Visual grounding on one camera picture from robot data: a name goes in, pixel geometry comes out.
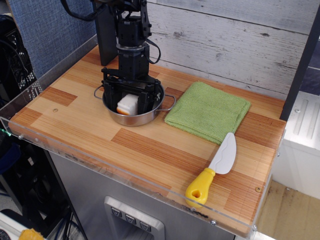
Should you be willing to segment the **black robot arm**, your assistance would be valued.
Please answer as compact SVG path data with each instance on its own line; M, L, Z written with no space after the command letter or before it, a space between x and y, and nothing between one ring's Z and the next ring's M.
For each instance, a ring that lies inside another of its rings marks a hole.
M86 22L95 20L106 8L114 19L117 37L118 68L103 68L103 99L106 106L118 114L136 116L150 112L161 97L161 83L149 76L149 37L151 23L145 0L101 0L89 15L72 12L67 1L62 6L73 18Z

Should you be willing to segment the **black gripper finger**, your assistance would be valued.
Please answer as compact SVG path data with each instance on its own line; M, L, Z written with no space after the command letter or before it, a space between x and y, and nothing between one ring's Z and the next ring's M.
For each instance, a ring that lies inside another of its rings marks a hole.
M109 110L116 110L118 102L122 99L122 92L113 84L103 84L103 100Z
M154 105L154 95L148 92L141 92L138 95L137 114L142 115L150 112Z

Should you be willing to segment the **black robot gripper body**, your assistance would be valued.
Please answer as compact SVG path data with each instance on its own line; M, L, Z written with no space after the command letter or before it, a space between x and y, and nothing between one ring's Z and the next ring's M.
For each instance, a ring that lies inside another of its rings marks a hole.
M141 44L136 47L127 47L118 44L118 68L103 68L104 84L114 85L125 94L139 95L150 93L154 97L160 94L160 81L149 76L150 46Z

